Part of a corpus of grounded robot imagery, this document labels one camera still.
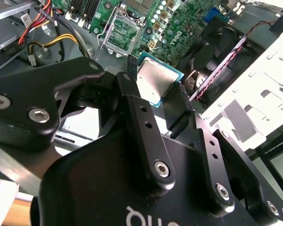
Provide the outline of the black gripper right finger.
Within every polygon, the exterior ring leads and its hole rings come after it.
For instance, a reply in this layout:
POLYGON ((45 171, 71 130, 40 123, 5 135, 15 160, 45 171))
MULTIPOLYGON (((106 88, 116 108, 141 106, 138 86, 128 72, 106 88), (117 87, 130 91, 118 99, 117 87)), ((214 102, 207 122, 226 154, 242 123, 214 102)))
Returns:
POLYGON ((209 131, 182 83, 172 85, 166 96, 166 125, 172 139, 196 151, 200 183, 216 214, 233 210, 234 200, 242 199, 258 225, 283 226, 282 199, 231 137, 209 131))

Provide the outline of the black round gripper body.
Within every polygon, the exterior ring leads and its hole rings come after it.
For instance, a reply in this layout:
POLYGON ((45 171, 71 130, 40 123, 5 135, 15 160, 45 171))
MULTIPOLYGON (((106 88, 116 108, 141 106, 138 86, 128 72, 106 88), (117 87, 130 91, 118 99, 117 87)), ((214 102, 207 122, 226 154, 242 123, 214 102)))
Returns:
POLYGON ((164 139, 175 170, 162 195, 146 182, 135 145, 123 130, 67 154, 44 175, 38 198, 42 226, 271 226, 268 208, 254 215, 239 201, 212 213, 196 151, 164 139))

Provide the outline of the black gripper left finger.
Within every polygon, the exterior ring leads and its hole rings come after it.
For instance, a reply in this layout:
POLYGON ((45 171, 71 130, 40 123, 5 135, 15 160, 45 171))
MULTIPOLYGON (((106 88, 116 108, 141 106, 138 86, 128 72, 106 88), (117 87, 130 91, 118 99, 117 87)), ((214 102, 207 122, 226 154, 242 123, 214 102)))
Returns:
POLYGON ((0 172, 28 191, 37 191, 45 172, 61 157, 53 140, 60 122, 85 107, 109 115, 104 133, 126 127, 146 182, 169 191, 175 172, 151 106, 141 98, 136 64, 112 75, 79 57, 30 71, 0 76, 0 172))

